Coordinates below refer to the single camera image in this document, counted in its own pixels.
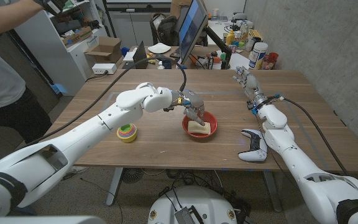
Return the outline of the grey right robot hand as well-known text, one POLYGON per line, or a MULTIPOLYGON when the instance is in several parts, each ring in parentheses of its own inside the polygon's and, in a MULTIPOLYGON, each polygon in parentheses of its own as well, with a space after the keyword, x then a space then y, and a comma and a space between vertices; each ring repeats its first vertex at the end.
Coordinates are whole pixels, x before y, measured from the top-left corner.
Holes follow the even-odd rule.
POLYGON ((236 76, 233 76, 233 79, 243 87, 244 93, 250 99, 247 102, 248 109, 259 110, 268 100, 264 96, 259 81, 245 67, 237 66, 235 72, 236 76))

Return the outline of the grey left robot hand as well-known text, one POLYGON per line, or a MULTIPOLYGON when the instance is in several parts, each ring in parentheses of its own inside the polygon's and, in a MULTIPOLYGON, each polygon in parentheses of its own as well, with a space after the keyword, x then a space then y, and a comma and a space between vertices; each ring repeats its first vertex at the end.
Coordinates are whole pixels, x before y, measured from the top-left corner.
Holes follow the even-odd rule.
POLYGON ((184 106, 184 112, 188 118, 193 121, 196 121, 198 124, 204 126, 205 123, 202 120, 204 116, 204 101, 200 98, 200 96, 188 89, 183 91, 171 91, 172 94, 172 102, 169 107, 164 108, 165 112, 169 112, 174 110, 175 106, 184 106))

